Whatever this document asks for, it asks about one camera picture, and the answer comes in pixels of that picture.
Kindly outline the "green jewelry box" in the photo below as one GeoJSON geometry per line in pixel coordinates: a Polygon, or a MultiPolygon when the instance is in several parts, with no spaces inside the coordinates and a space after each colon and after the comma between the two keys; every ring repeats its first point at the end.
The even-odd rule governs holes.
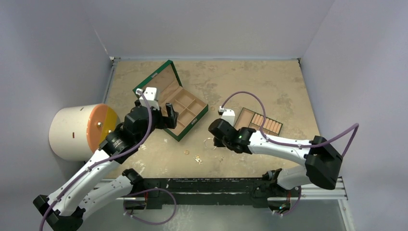
{"type": "Polygon", "coordinates": [[[174,110],[179,113],[176,128],[165,129],[165,132],[177,141],[181,141],[208,112],[208,104],[183,87],[171,60],[166,61],[139,83],[133,92],[136,94],[137,89],[145,90],[147,87],[157,88],[158,104],[164,115],[167,115],[166,103],[171,103],[174,110]]]}

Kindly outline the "green jewelry tray insert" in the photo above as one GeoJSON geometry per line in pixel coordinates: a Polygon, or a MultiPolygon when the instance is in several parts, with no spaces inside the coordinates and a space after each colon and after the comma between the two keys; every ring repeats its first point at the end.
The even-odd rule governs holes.
{"type": "MultiPolygon", "coordinates": [[[[242,127],[253,128],[259,130],[264,120],[264,117],[250,109],[243,108],[236,116],[234,127],[238,130],[242,127]]],[[[283,124],[271,118],[266,118],[263,125],[263,132],[266,135],[279,136],[283,124]]]]}

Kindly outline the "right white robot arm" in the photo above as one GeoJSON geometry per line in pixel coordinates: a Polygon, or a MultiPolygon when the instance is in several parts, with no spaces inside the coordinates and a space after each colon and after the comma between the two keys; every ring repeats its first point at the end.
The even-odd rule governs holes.
{"type": "Polygon", "coordinates": [[[265,154],[297,163],[297,166],[267,174],[272,179],[271,192],[281,196],[296,186],[313,183],[333,190],[342,165],[342,155],[324,137],[313,140],[291,140],[263,135],[253,128],[236,130],[224,119],[216,119],[209,128],[216,147],[226,147],[238,154],[265,154]]]}

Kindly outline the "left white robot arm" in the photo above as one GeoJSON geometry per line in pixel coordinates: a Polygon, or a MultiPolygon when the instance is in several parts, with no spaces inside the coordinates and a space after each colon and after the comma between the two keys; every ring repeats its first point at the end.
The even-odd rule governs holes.
{"type": "Polygon", "coordinates": [[[63,186],[50,195],[37,196],[33,204],[42,215],[39,230],[48,224],[54,231],[76,231],[94,212],[119,197],[145,196],[164,192],[173,203],[174,195],[166,189],[150,185],[134,169],[126,169],[108,185],[94,186],[110,171],[135,154],[155,129],[176,128],[178,112],[166,103],[166,115],[161,108],[136,101],[124,122],[108,133],[86,164],[63,186]]]}

